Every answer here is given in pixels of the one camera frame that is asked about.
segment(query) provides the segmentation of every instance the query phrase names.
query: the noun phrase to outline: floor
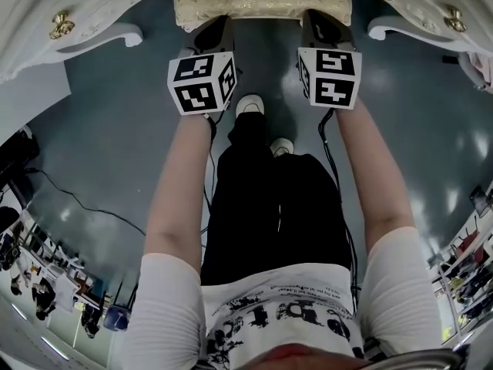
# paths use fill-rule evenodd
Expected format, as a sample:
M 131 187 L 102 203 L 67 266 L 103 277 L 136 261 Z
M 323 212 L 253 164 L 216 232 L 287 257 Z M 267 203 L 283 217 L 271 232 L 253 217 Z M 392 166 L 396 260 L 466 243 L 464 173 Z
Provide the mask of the floor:
M 427 257 L 446 245 L 471 212 L 469 193 L 493 177 L 493 96 L 473 89 L 444 50 L 400 34 L 379 42 L 365 32 L 388 11 L 379 0 L 354 0 L 356 46 L 363 53 L 360 96 L 404 174 Z M 141 228 L 179 119 L 166 89 L 168 61 L 185 33 L 174 24 L 172 0 L 145 0 L 121 19 L 141 26 L 145 41 L 131 49 L 118 40 L 65 63 L 72 95 L 30 126 L 42 149 L 38 161 L 62 188 L 87 206 L 111 210 Z M 243 71 L 233 98 L 261 95 L 271 138 L 294 140 L 297 153 L 324 162 L 317 124 L 324 109 L 310 107 L 295 68 L 301 28 L 295 21 L 235 22 L 236 65 Z M 216 159 L 233 125 L 228 111 L 214 142 Z M 341 178 L 344 211 L 360 259 L 363 217 L 335 120 L 327 138 Z M 208 171 L 207 187 L 211 184 Z M 93 274 L 112 281 L 137 278 L 143 237 L 105 214 L 83 210 L 36 177 L 30 211 L 55 238 L 77 250 Z M 203 226 L 206 226 L 206 215 Z

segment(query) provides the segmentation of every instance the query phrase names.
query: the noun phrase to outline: gold patterned fabric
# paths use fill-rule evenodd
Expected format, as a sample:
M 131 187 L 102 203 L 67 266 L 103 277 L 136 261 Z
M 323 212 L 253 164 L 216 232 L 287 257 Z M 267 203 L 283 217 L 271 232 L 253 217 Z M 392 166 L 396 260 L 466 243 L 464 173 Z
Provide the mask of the gold patterned fabric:
M 313 8 L 350 25 L 351 0 L 174 0 L 176 24 L 190 32 L 219 15 L 231 18 L 301 19 Z

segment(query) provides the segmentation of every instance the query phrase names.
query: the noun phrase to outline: white cube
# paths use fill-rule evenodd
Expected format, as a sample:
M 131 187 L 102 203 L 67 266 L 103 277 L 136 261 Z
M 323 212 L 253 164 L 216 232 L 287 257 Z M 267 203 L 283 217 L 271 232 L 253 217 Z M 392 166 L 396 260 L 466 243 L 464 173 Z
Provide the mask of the white cube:
M 195 55 L 169 62 L 168 89 L 182 115 L 223 111 L 236 83 L 232 52 Z
M 312 106 L 353 109 L 361 81 L 361 54 L 298 48 L 300 80 Z

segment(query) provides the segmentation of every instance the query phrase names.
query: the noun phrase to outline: drawer handle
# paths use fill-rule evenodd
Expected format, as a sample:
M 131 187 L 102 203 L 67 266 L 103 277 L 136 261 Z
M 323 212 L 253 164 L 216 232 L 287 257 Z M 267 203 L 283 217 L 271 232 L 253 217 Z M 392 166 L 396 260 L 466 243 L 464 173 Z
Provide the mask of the drawer handle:
M 468 28 L 463 23 L 463 21 L 461 21 L 462 18 L 461 10 L 457 7 L 454 7 L 453 5 L 447 5 L 447 11 L 450 17 L 444 18 L 445 25 L 447 25 L 449 29 L 452 29 L 455 32 L 459 32 L 459 33 L 465 32 Z
M 53 17 L 52 22 L 56 24 L 55 29 L 49 33 L 49 37 L 52 40 L 59 39 L 66 34 L 69 34 L 72 29 L 75 27 L 74 22 L 67 21 L 67 16 L 69 16 L 69 12 L 60 11 Z

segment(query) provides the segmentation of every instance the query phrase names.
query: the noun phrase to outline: white sneaker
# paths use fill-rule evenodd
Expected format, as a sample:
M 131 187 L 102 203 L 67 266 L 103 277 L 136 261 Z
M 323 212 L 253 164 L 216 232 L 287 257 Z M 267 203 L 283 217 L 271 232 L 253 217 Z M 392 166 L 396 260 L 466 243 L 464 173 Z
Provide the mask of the white sneaker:
M 236 117 L 241 113 L 262 113 L 264 114 L 263 101 L 258 95 L 246 95 L 236 106 Z
M 284 155 L 285 153 L 293 154 L 294 145 L 288 139 L 280 137 L 277 140 L 274 140 L 272 144 L 270 144 L 270 150 L 272 151 L 274 157 L 279 157 L 281 155 Z

